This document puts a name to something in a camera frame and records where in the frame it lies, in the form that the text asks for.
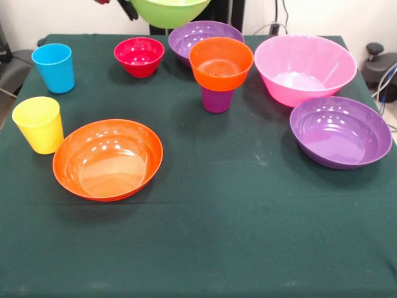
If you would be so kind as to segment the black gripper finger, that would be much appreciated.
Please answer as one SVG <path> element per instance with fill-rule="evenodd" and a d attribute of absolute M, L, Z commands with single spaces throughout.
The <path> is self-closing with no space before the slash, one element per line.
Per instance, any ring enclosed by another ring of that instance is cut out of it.
<path fill-rule="evenodd" d="M 117 0 L 117 2 L 131 21 L 139 19 L 139 15 L 130 0 Z"/>

